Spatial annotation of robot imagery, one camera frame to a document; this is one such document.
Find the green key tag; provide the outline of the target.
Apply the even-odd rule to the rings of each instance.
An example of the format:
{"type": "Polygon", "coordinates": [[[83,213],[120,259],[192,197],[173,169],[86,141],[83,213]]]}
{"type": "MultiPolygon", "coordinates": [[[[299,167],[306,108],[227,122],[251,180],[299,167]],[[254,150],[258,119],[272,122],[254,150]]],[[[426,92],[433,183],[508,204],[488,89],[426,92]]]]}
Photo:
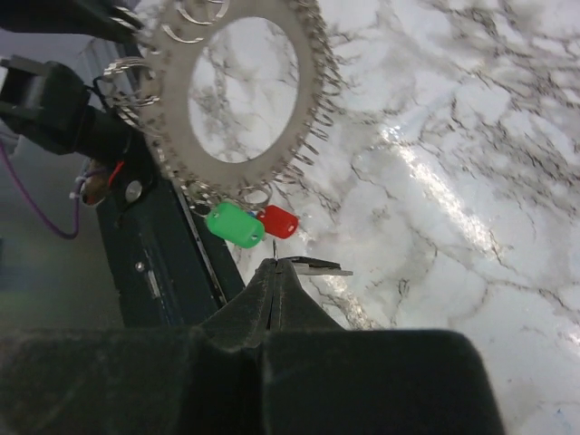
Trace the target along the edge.
{"type": "Polygon", "coordinates": [[[222,202],[205,217],[208,230],[238,247],[255,247],[265,236],[264,225],[245,210],[229,202],[222,202]]]}

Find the red key tag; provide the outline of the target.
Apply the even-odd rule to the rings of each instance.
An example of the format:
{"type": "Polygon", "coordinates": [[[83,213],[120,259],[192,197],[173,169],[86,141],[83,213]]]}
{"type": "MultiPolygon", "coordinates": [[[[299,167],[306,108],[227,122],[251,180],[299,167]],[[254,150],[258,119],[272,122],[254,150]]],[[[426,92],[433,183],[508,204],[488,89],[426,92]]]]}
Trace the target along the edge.
{"type": "Polygon", "coordinates": [[[287,239],[298,229],[299,219],[294,214],[275,205],[268,205],[256,214],[265,232],[273,237],[287,239]]]}

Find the metal disc with key rings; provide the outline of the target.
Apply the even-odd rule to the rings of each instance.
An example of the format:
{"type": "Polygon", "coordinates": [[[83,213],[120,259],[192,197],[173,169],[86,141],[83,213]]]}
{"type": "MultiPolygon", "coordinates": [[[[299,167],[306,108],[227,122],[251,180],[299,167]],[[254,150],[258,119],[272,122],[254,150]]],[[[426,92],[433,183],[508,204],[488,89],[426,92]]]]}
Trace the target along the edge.
{"type": "Polygon", "coordinates": [[[341,78],[315,1],[139,1],[138,53],[104,72],[106,100],[140,130],[191,209],[265,208],[333,126],[341,78]]]}

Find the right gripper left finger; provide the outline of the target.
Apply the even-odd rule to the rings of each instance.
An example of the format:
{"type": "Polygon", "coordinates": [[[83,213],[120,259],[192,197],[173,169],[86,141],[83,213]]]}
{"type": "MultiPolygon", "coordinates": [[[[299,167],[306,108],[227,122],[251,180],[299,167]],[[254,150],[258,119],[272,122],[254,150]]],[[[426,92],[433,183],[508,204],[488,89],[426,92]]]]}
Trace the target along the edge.
{"type": "Polygon", "coordinates": [[[200,327],[31,330],[1,338],[4,434],[267,434],[259,339],[239,322],[269,294],[265,260],[245,291],[200,327]]]}

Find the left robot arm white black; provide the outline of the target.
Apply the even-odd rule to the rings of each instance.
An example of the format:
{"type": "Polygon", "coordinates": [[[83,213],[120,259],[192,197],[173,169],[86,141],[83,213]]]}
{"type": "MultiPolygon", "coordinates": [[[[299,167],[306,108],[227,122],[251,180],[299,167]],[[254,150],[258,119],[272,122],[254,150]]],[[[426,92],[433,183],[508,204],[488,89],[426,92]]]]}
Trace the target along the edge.
{"type": "MultiPolygon", "coordinates": [[[[123,1],[4,1],[1,28],[17,34],[84,35],[130,44],[142,25],[123,1]]],[[[1,120],[13,132],[56,154],[78,153],[134,178],[155,164],[142,133],[90,98],[100,92],[70,67],[17,55],[1,62],[1,120]]]]}

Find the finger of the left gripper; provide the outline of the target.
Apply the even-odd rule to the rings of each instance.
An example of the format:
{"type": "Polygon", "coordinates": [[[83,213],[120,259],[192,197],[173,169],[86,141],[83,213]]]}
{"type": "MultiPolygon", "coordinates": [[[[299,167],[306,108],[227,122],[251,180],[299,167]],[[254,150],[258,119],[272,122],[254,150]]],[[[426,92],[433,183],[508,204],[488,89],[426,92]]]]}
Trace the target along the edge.
{"type": "Polygon", "coordinates": [[[131,43],[140,19],[122,1],[16,0],[1,3],[1,28],[26,34],[83,34],[131,43]]]}

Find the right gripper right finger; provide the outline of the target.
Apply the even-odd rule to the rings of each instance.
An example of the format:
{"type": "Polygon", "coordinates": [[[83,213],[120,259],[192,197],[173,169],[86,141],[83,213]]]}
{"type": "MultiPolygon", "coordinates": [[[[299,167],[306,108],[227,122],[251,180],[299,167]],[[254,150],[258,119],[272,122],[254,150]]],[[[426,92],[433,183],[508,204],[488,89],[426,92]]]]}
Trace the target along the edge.
{"type": "Polygon", "coordinates": [[[265,434],[503,434],[478,350],[449,330],[302,331],[262,344],[265,434]]]}

